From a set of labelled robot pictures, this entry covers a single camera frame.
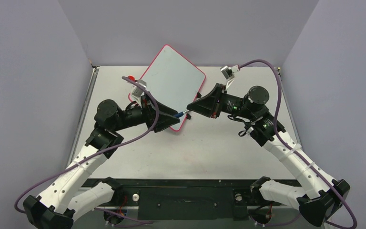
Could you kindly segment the blue marker cap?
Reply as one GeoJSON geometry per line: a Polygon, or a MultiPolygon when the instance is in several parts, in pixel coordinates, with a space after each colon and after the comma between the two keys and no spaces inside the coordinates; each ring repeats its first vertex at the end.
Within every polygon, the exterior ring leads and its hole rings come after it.
{"type": "Polygon", "coordinates": [[[175,115],[174,115],[174,117],[176,117],[176,118],[180,118],[180,117],[182,117],[183,115],[184,115],[184,113],[183,113],[183,112],[180,112],[180,113],[175,114],[175,115]]]}

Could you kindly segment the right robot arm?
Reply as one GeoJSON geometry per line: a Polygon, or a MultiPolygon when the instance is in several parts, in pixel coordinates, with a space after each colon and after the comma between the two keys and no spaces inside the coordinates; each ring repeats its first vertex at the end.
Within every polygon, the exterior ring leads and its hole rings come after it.
{"type": "Polygon", "coordinates": [[[250,186],[250,199],[256,204],[277,202],[297,209],[310,224],[320,227],[342,207],[350,185],[337,180],[317,166],[285,130],[266,106],[268,91],[253,86],[240,98],[229,95],[223,84],[187,105],[191,112],[209,118],[226,113],[228,118],[244,124],[239,136],[249,135],[259,146],[274,155],[295,177],[294,187],[262,177],[250,186]]]}

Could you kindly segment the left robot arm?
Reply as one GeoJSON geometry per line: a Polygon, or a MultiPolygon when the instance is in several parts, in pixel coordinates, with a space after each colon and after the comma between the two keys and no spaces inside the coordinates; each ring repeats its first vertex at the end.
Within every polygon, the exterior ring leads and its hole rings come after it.
{"type": "Polygon", "coordinates": [[[146,124],[148,131],[157,133],[178,124],[183,114],[161,103],[154,104],[147,95],[130,103],[125,110],[111,99],[100,102],[94,130],[65,173],[39,195],[24,200],[28,221],[38,229],[70,229],[76,220],[99,205],[120,204],[122,186],[112,178],[101,180],[79,195],[76,192],[119,146],[127,144],[118,131],[146,124]]]}

